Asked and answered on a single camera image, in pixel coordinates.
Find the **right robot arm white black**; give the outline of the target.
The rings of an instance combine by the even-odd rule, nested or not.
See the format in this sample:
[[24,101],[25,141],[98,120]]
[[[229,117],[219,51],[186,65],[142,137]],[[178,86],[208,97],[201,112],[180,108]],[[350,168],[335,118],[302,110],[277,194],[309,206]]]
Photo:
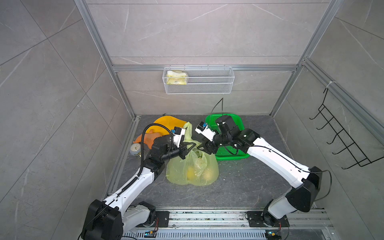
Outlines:
[[200,150],[215,154],[219,148],[232,147],[260,160],[291,186],[264,208],[262,217],[266,225],[272,226],[295,211],[310,211],[321,188],[323,172],[319,168],[309,168],[294,161],[251,129],[241,130],[229,115],[216,119],[216,126],[219,128],[217,131],[204,122],[196,127],[196,132],[205,139],[199,146]]

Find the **yellow-green plastic bag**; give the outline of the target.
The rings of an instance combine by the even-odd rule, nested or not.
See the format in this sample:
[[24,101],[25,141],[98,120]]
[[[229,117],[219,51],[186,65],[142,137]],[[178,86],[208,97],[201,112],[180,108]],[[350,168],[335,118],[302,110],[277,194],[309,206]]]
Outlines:
[[214,154],[207,154],[197,149],[201,143],[192,139],[193,125],[191,123],[187,122],[183,128],[186,129],[183,142],[196,143],[196,146],[186,156],[185,160],[176,157],[168,162],[166,177],[173,184],[200,186],[199,177],[205,169],[219,172],[218,162]]

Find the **pear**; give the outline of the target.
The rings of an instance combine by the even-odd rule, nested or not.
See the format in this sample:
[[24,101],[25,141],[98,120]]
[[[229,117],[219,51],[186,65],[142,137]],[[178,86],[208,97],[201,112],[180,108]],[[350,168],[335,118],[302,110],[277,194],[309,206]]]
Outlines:
[[199,177],[200,186],[207,186],[214,183],[219,176],[219,172],[216,170],[205,169]]

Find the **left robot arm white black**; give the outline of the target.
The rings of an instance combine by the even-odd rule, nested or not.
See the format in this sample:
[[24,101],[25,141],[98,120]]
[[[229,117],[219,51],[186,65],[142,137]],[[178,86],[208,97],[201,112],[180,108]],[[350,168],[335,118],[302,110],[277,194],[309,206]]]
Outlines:
[[167,160],[185,159],[195,146],[195,143],[176,145],[169,135],[156,138],[135,175],[106,199],[90,204],[79,238],[120,240],[124,232],[137,225],[151,224],[156,208],[144,202],[132,208],[132,202],[162,173]]

